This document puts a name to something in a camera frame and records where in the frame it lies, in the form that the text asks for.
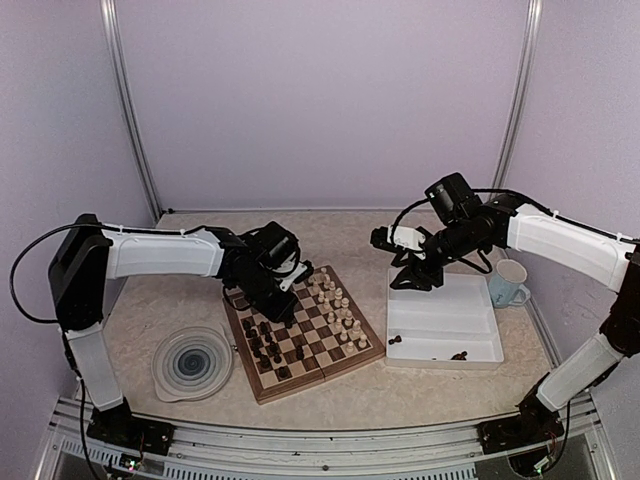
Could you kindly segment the dark chess piece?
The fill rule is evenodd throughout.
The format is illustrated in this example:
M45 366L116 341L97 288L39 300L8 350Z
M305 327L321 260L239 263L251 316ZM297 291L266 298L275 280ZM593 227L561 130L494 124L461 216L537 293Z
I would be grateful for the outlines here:
M245 332L245 335L248 338L251 338L252 336L254 336L256 334L256 331L254 329L254 325L251 323L250 320L243 319L242 320L242 327L243 327L243 330Z

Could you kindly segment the wooden chess board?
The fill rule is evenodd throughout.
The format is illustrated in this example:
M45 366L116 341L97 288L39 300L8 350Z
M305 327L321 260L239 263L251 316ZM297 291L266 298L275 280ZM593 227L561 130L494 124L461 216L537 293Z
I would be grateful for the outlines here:
M346 288L344 282L340 278L339 280ZM293 286L293 292L297 298L298 295L296 294L296 287L302 286L305 281ZM254 398L258 404L264 405L293 394L300 393L326 381L351 373L385 356L386 348L383 343L374 332L373 328L348 290L347 294L355 302L356 312L365 320L364 329L369 335L372 348L364 352L356 353L355 355L343 360L338 360L337 362L329 362L328 358L317 359L317 356L311 352L311 349L307 345L302 331L300 330L298 319L296 318L297 313L303 312L299 298L298 304L294 309L294 321L289 327L284 323L273 323L268 321L254 308L246 311L236 311L225 301L224 308L235 340L235 345L240 355L251 390L254 394ZM269 357L272 366L271 370L265 372L260 370L259 362L262 356L259 359L256 359L253 356L252 348L249 345L251 338L248 338L245 335L242 327L243 319L250 320L254 325L256 334L251 338L260 337L262 347L259 349L262 352L262 356ZM277 353L282 357L282 361L279 364L273 362L273 356L276 353L272 354L269 351L268 345L270 343L264 340L265 334L262 334L259 330L261 322L265 322L268 325L269 333L272 335L273 342L278 345ZM304 349L305 357L303 360L298 360L296 358L295 349L297 346L302 346ZM290 371L290 375L287 379L281 379L277 375L277 370L283 366L286 366Z

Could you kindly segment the dark piece back rank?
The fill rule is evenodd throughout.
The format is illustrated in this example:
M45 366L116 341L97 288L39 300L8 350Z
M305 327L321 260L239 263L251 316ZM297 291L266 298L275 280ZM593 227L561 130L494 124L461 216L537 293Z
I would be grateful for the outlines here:
M260 370L262 372L269 371L272 369L271 362L268 356L262 356L260 358L259 365L260 365Z

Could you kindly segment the white plastic tray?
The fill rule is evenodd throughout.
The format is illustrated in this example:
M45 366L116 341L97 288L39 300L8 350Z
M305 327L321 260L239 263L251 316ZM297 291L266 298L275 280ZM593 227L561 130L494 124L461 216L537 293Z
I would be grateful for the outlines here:
M401 343L389 345L397 335ZM467 351L466 361L446 361ZM444 361L431 361L436 357ZM504 362L486 279L447 273L429 292L387 290L385 363L397 368L495 370Z

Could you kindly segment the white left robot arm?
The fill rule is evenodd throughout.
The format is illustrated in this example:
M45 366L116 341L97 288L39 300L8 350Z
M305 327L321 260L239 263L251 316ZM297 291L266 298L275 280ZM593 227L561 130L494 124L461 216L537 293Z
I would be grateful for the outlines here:
M55 318L102 430L121 445L140 434L137 418L121 405L103 329L132 277L196 276L240 290L249 306L275 323L292 321L298 303L292 287L313 265L296 235L275 221L235 233L226 227L144 229L102 223L84 213L69 224L48 267Z

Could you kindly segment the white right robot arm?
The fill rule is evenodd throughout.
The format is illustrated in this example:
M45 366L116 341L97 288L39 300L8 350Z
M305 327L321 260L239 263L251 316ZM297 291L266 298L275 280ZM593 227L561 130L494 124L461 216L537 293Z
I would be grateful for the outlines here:
M552 307L563 326L552 330L562 348L575 347L519 406L511 433L535 442L551 424L549 412L602 382L639 352L639 241L553 211L523 193L471 187L460 173L428 187L415 207L428 204L442 227L404 227L399 213L371 235L394 253L395 290L429 291L444 283L444 268L471 253L509 250L533 270L536 306L547 321Z

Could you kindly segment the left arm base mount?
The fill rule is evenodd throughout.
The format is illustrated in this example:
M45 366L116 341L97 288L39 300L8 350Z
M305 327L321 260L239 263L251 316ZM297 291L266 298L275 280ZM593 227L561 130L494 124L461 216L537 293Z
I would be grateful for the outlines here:
M167 456L175 427L168 422L136 416L128 401L104 411L93 408L87 435L106 444Z

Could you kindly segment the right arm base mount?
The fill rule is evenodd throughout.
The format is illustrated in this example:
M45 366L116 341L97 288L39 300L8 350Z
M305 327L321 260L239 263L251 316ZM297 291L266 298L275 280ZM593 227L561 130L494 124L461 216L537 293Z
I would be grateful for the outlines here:
M542 478L556 466L568 445L571 403L566 406L565 422L557 411L544 406L533 391L517 407L515 415L479 423L478 441L484 455L540 443L541 447L511 456L508 462L522 478Z

